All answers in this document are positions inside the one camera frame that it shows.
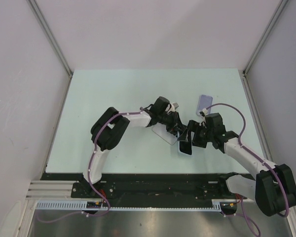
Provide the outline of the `light blue phone case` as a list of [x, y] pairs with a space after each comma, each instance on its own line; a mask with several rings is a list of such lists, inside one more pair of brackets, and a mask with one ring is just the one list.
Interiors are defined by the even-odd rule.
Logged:
[[192, 155], [192, 142], [180, 142], [179, 133], [177, 134], [178, 152], [191, 156]]

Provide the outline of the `lilac smartphone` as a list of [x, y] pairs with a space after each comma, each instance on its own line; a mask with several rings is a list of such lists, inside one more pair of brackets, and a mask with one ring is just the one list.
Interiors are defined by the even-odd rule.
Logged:
[[173, 135], [166, 130], [166, 125], [157, 123], [152, 128], [152, 131], [170, 145], [174, 145], [177, 141], [176, 135]]

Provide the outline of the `lilac phone case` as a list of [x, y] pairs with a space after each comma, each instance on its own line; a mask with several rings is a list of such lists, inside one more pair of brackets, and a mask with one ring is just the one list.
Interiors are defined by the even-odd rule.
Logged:
[[206, 110], [207, 114], [209, 114], [211, 111], [211, 108], [208, 109], [208, 107], [212, 105], [212, 101], [213, 101], [213, 98], [211, 96], [204, 95], [204, 94], [200, 95], [197, 109], [196, 109], [196, 115], [201, 117], [201, 112], [203, 112], [203, 110]]

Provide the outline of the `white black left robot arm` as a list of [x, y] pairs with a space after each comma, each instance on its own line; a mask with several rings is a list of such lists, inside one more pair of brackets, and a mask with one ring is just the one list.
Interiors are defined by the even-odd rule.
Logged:
[[138, 112], [120, 112], [109, 107], [91, 128], [91, 141], [94, 151], [88, 163], [87, 171], [83, 173], [87, 180], [82, 185], [82, 192], [92, 198], [98, 194], [98, 181], [102, 178], [102, 170], [110, 150], [114, 149], [126, 129], [131, 127], [151, 127], [156, 124], [165, 126], [167, 133], [182, 135], [187, 126], [180, 119], [174, 103], [162, 96], [153, 104], [141, 107]]

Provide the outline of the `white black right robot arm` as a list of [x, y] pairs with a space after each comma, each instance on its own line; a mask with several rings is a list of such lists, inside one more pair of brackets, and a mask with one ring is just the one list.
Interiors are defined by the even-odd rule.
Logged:
[[233, 174], [218, 185], [218, 193], [229, 198], [234, 193], [256, 202], [266, 216], [288, 211], [296, 206], [296, 183], [292, 170], [286, 165], [277, 165], [260, 158], [239, 140], [234, 131], [227, 131], [219, 113], [209, 114], [203, 122], [190, 120], [183, 130], [178, 132], [178, 140], [190, 146], [205, 148], [208, 143], [222, 153], [235, 159], [252, 176], [254, 191], [240, 185], [241, 175]]

